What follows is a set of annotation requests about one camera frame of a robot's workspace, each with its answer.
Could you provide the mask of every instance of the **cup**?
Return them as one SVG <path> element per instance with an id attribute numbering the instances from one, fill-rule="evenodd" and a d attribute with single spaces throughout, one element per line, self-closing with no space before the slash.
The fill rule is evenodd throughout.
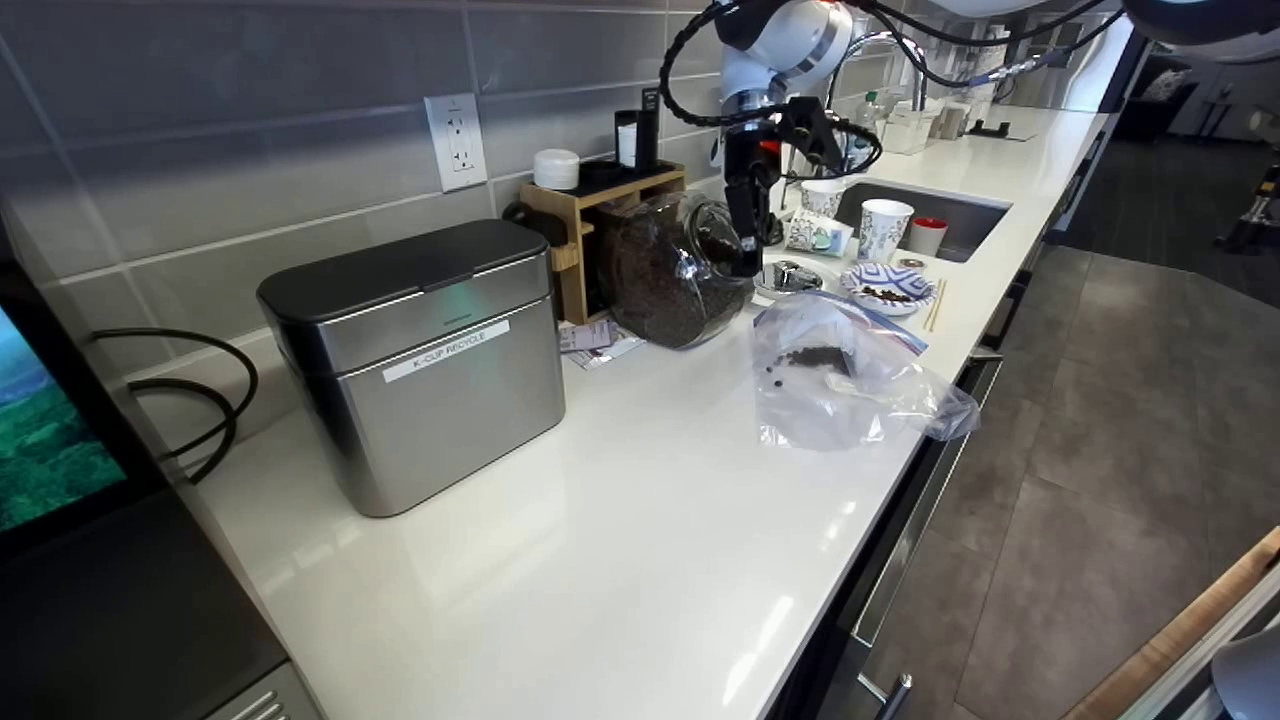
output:
<path id="1" fill-rule="evenodd" d="M 889 263 L 889 257 L 907 234 L 913 214 L 917 210 L 900 201 L 880 201 L 880 197 L 862 201 L 862 220 L 859 220 L 862 262 Z"/>
<path id="2" fill-rule="evenodd" d="M 919 257 L 934 257 L 944 237 L 948 237 L 948 220 L 944 217 L 913 217 L 903 248 L 919 253 Z"/>
<path id="3" fill-rule="evenodd" d="M 817 217 L 834 217 L 843 201 L 849 180 L 803 180 L 801 205 Z"/>

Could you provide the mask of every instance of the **kitchen counter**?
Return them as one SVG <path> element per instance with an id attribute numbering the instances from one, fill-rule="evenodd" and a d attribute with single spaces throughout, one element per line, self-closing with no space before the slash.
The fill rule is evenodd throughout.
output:
<path id="1" fill-rule="evenodd" d="M 956 376 L 1101 122 L 998 113 L 867 176 L 1012 205 L 948 281 L 925 365 Z M 747 318 L 696 353 L 565 365 L 568 416 L 450 493 L 362 520 L 308 411 L 238 446 L 199 512 L 335 720 L 758 716 L 913 449 L 757 441 Z"/>

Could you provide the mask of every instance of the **cable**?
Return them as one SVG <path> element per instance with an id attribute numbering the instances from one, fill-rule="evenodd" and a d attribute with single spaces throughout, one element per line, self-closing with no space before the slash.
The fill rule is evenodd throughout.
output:
<path id="1" fill-rule="evenodd" d="M 1071 56 L 1077 48 L 1090 45 L 1101 34 L 1108 34 L 1124 11 L 1112 11 L 1108 20 L 1101 20 L 1090 34 L 1084 34 L 1078 42 L 1063 45 L 1063 48 L 1046 48 L 1043 56 L 1031 56 L 1031 59 L 1018 59 L 1018 66 L 1005 66 L 1005 68 L 992 68 L 992 74 L 980 74 L 980 75 L 934 75 L 929 68 L 925 56 L 913 54 L 907 38 L 880 11 L 873 11 L 892 45 L 907 56 L 907 66 L 929 75 L 930 86 L 944 86 L 944 90 L 975 90 L 975 86 L 998 86 L 1007 75 L 1018 75 L 1018 74 L 1031 74 L 1031 68 L 1043 68 L 1046 59 L 1060 59 L 1060 56 Z"/>
<path id="2" fill-rule="evenodd" d="M 204 398 L 204 402 L 210 402 L 216 410 L 224 410 L 224 419 L 219 425 L 210 425 L 206 434 L 199 434 L 199 436 L 192 436 L 192 441 L 182 441 L 182 446 L 176 446 L 176 449 L 168 449 L 165 453 L 165 462 L 170 462 L 170 456 L 182 456 L 182 453 L 192 453 L 192 449 L 199 449 L 199 446 L 206 446 L 210 436 L 224 436 L 219 441 L 219 449 L 210 453 L 210 462 L 204 466 L 204 468 L 196 468 L 196 478 L 192 478 L 192 484 L 196 481 L 204 481 L 224 456 L 228 456 L 228 449 L 231 449 L 231 441 L 234 441 L 234 434 L 238 434 L 238 416 L 243 416 L 243 410 L 254 402 L 254 389 L 259 389 L 259 373 L 254 373 L 254 365 L 234 348 L 234 343 L 228 343 L 228 342 L 216 342 L 216 337 L 204 337 L 204 334 L 187 334 L 187 329 L 98 329 L 98 334 L 91 334 L 89 337 L 91 343 L 98 343 L 98 342 L 192 342 L 192 343 L 206 343 L 206 348 L 219 348 L 219 353 L 228 353 L 238 369 L 243 369 L 243 398 L 238 398 L 238 404 L 228 404 L 216 389 L 204 389 L 204 384 L 192 384 L 192 380 L 168 380 L 168 376 L 155 376 L 155 380 L 133 380 L 128 389 L 137 394 L 192 394 L 192 398 Z"/>
<path id="3" fill-rule="evenodd" d="M 187 474 L 192 484 L 199 484 L 199 481 L 231 453 L 231 446 L 234 446 L 234 436 L 238 436 L 234 410 L 228 404 L 224 394 L 216 394 L 216 389 L 206 389 L 206 384 L 170 380 L 170 376 L 153 376 L 153 380 L 133 380 L 128 394 L 137 394 L 137 398 L 144 398 L 144 394 L 187 394 L 187 398 L 199 398 L 199 402 L 206 402 L 210 410 L 219 410 L 224 419 L 210 428 L 210 434 L 219 434 L 219 446 L 210 449 L 210 456 L 204 456 L 199 468 Z"/>
<path id="4" fill-rule="evenodd" d="M 944 45 L 996 48 L 996 45 L 1018 45 L 1018 42 L 1054 34 L 1054 29 L 1071 24 L 1077 17 L 1084 17 L 1084 11 L 1090 11 L 1090 10 L 1103 10 L 1103 0 L 1084 0 L 1084 5 L 1067 10 L 1067 11 L 1054 17 L 1054 20 L 1043 20 L 1043 24 L 1036 24 L 1036 29 L 1007 34 L 1007 38 L 956 38 L 956 34 L 930 29 L 930 24 L 925 24 L 925 20 L 917 20 L 917 17 L 900 11 L 900 10 L 889 10 L 889 5 L 880 5 L 880 0 L 850 0 L 850 10 L 862 10 L 862 11 L 873 11 L 873 17 L 884 11 L 884 17 L 907 24 L 907 29 L 925 34 L 925 38 L 934 38 L 934 42 L 944 42 Z"/>

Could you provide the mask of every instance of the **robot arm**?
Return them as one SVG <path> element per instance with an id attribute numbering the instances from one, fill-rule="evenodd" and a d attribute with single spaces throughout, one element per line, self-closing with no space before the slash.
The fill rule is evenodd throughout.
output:
<path id="1" fill-rule="evenodd" d="M 934 5 L 956 17 L 983 20 L 1024 11 L 1043 0 Z M 873 42 L 873 17 L 884 20 L 884 11 L 889 10 L 880 10 L 880 0 L 712 0 L 684 34 L 677 34 L 677 45 L 663 56 L 660 90 L 680 122 L 722 128 L 722 197 L 733 228 L 740 234 L 737 277 L 757 277 L 762 245 L 777 237 L 777 220 L 768 217 L 768 184 L 778 176 L 778 140 L 797 143 L 824 176 L 859 174 L 880 158 L 873 131 L 829 122 L 817 96 L 832 81 L 832 74 Z M 1169 42 L 1177 48 L 1205 48 L 1206 59 L 1280 56 L 1280 0 L 1124 0 L 1124 11 L 1146 38 Z M 722 45 L 722 116 L 692 116 L 671 96 L 671 66 L 680 48 L 706 24 L 715 24 L 715 38 Z M 1039 66 L 998 68 L 971 81 L 948 81 L 948 90 L 992 86 L 1028 68 Z M 849 169 L 832 128 L 859 137 L 873 147 L 873 158 Z"/>
<path id="2" fill-rule="evenodd" d="M 768 217 L 768 184 L 778 176 L 778 143 L 801 147 L 824 176 L 854 174 L 843 164 L 832 128 L 854 131 L 862 143 L 873 143 L 873 158 L 859 169 L 880 158 L 873 131 L 839 122 L 832 126 L 817 102 L 867 38 L 867 24 L 854 24 L 854 17 L 859 11 L 832 0 L 715 0 L 704 11 L 704 24 L 715 24 L 722 45 L 722 116 L 715 116 L 715 126 L 722 128 L 727 217 L 740 234 L 737 277 L 757 277 L 762 245 L 777 237 L 777 220 Z"/>

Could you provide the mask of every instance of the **wall tile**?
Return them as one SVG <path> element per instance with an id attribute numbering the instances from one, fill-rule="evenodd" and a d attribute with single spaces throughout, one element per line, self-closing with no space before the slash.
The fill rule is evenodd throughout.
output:
<path id="1" fill-rule="evenodd" d="M 565 96 L 485 96 L 485 158 L 493 176 L 530 169 L 540 147 L 611 158 L 611 113 L 634 110 L 640 90 L 565 92 Z"/>
<path id="2" fill-rule="evenodd" d="M 686 24 L 686 17 L 666 17 L 666 42 L 660 54 L 666 54 L 671 38 Z M 677 56 L 677 75 L 686 75 L 686 74 L 720 74 L 720 56 L 722 56 L 722 45 L 715 38 L 715 29 L 700 29 L 684 54 Z"/>
<path id="3" fill-rule="evenodd" d="M 384 210 L 354 220 L 297 228 L 250 245 L 144 263 L 137 267 L 137 277 L 165 325 L 238 337 L 264 329 L 264 311 L 254 304 L 254 285 L 264 277 L 321 257 L 338 257 L 351 248 L 373 248 L 480 217 L 493 217 L 486 191 L 473 188 L 457 197 L 414 201 L 403 210 Z"/>
<path id="4" fill-rule="evenodd" d="M 155 257 L 441 188 L 414 110 L 74 151 L 125 248 Z"/>
<path id="5" fill-rule="evenodd" d="M 445 10 L 4 10 L 62 137 L 250 126 L 467 90 Z"/>
<path id="6" fill-rule="evenodd" d="M 43 143 L 43 128 L 10 68 L 0 66 L 0 151 L 29 143 Z"/>
<path id="7" fill-rule="evenodd" d="M 663 17 L 640 11 L 467 11 L 476 92 L 655 81 Z"/>
<path id="8" fill-rule="evenodd" d="M 95 224 L 91 197 L 73 184 L 50 151 L 0 158 L 0 191 L 20 253 L 35 253 L 47 277 L 116 263 L 116 245 Z"/>

